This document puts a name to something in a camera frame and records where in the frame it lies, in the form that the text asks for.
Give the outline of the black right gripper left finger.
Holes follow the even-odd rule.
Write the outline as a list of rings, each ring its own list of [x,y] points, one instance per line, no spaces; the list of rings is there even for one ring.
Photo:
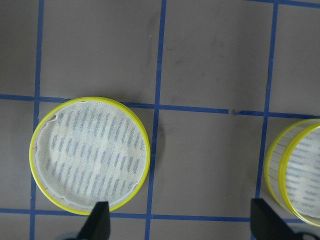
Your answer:
[[[110,211],[107,201],[97,202],[77,235],[78,240],[108,240]]]

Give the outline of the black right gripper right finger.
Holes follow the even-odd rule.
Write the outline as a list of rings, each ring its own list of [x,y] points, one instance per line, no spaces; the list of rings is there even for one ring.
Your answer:
[[[256,240],[300,239],[262,198],[251,199],[250,231]]]

